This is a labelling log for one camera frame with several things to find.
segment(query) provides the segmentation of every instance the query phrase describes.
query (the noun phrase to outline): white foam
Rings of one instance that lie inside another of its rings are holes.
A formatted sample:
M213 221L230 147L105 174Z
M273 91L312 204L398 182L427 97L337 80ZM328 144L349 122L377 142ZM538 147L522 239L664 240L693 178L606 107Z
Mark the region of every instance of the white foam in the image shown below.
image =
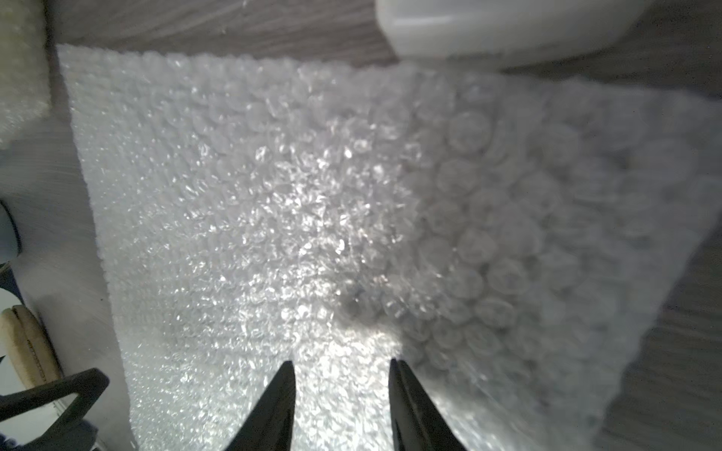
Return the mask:
M0 2L0 149L50 107L40 0Z

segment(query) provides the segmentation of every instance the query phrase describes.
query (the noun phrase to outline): white plastic container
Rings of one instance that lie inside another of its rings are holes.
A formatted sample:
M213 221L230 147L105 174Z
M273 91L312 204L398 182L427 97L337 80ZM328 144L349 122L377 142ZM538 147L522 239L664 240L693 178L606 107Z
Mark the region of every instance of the white plastic container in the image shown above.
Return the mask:
M486 69L605 48L653 0L376 0L376 19L401 58L473 57Z

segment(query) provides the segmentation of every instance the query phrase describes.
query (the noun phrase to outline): small bubble wrap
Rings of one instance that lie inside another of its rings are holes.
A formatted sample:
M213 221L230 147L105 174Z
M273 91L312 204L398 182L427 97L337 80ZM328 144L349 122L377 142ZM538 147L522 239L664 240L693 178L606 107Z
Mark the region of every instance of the small bubble wrap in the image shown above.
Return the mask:
M60 47L143 450L389 450L406 359L469 450L583 450L722 207L722 109L411 64Z
M50 108L41 0L0 1L0 149Z

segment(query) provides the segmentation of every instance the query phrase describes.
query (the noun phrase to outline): wooden surface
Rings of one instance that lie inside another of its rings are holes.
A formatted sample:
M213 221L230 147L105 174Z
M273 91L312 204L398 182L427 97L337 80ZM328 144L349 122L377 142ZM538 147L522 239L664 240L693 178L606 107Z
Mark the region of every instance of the wooden surface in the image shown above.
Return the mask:
M342 59L358 66L395 60L375 25L373 0L49 0L48 18L57 43ZM718 97L721 30L722 2L660 0L612 49L514 72L685 87ZM13 267L64 371L99 367L110 376L110 387L89 419L100 427L110 451L132 450L128 393L56 69L52 85L51 117L0 154L0 197L23 241L23 254ZM721 256L718 227L625 374L623 393L599 436L600 449L721 448Z

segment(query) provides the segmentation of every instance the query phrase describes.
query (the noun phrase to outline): large bubble wrap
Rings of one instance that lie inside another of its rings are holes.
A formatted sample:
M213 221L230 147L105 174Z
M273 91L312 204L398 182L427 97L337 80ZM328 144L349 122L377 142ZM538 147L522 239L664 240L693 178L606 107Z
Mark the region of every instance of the large bubble wrap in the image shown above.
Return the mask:
M718 104L570 80L60 49L143 450L391 449L405 358L470 450L581 450L722 206Z
M50 108L41 0L0 1L0 149Z

